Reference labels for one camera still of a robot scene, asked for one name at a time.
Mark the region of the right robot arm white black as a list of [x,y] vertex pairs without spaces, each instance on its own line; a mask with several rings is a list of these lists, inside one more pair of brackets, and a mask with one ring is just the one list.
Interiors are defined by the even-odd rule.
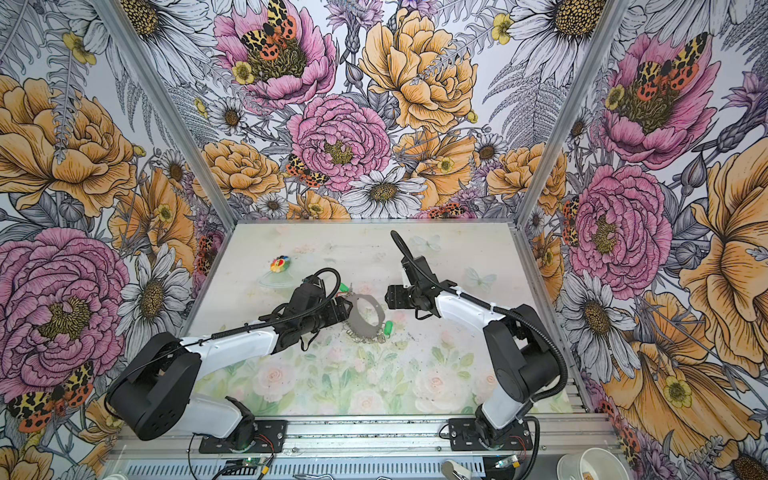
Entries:
[[529,305],[501,307],[440,282],[422,256],[405,255],[401,266],[404,283],[390,285],[385,295],[389,309],[424,312],[483,335],[497,387],[476,410],[474,431],[484,447],[500,447],[536,403],[564,390],[563,353]]

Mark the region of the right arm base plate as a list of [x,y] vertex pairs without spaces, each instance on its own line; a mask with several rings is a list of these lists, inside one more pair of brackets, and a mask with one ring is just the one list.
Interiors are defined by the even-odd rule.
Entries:
[[447,422],[447,439],[453,451],[529,451],[533,436],[521,421],[513,421],[501,429],[483,419],[451,418]]

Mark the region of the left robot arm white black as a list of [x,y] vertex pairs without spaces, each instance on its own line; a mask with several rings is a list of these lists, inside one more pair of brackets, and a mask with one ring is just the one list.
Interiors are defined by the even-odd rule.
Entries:
[[195,393],[203,377],[294,345],[308,347],[304,336],[347,321],[353,303],[331,290],[319,273],[306,277],[290,300],[253,323],[201,337],[178,338],[161,332],[150,338],[105,395],[107,411],[141,440],[172,433],[213,438],[244,451],[257,436],[254,414],[238,399],[217,400]]

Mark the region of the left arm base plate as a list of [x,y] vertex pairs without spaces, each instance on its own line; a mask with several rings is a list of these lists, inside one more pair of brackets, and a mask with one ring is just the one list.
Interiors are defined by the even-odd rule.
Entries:
[[281,453],[287,436],[286,420],[255,420],[248,427],[238,426],[225,439],[204,437],[198,452],[225,453]]

